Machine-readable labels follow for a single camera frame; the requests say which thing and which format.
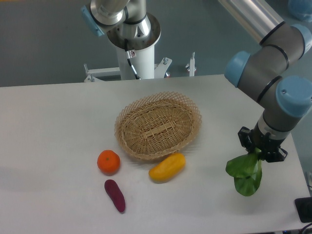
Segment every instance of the table surface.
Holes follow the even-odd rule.
[[[118,146],[114,123],[131,102],[162,91],[190,97],[202,128],[181,152],[187,165],[153,183],[153,165],[131,160]],[[294,200],[309,196],[289,136],[282,163],[263,163],[259,190],[243,197],[225,172],[245,153],[237,132],[253,128],[262,108],[223,75],[0,88],[0,233],[245,234],[298,229]],[[111,149],[121,169],[105,176],[97,157]],[[104,182],[114,179],[126,212],[114,208]]]

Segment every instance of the silver metal tube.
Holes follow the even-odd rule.
[[[219,0],[219,2],[258,43],[284,21],[264,0]]]
[[[113,25],[124,20],[123,9],[129,0],[91,0],[91,13],[102,24]]]

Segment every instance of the metal bracket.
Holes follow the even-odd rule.
[[[154,78],[166,78],[170,76],[170,73],[167,70],[171,63],[172,59],[164,57],[163,60],[160,62],[160,64],[155,64]],[[83,66],[87,76],[84,82],[103,81],[96,77],[109,77],[120,75],[119,67],[89,70],[87,64],[84,64]]]
[[[166,77],[167,70],[172,63],[172,59],[164,57],[162,62],[154,70],[154,78],[164,78]]]

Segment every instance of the vegetable leaf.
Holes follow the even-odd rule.
[[[236,157],[227,162],[225,171],[232,177],[246,178],[258,171],[257,151],[251,154]]]
[[[260,187],[261,178],[262,168],[261,160],[259,160],[257,165],[257,172],[255,174],[246,178],[234,178],[235,189],[243,196],[251,196]]]

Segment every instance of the wicker basket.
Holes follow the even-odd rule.
[[[188,97],[174,92],[137,100],[121,111],[115,136],[129,155],[152,160],[174,153],[197,135],[201,115]]]

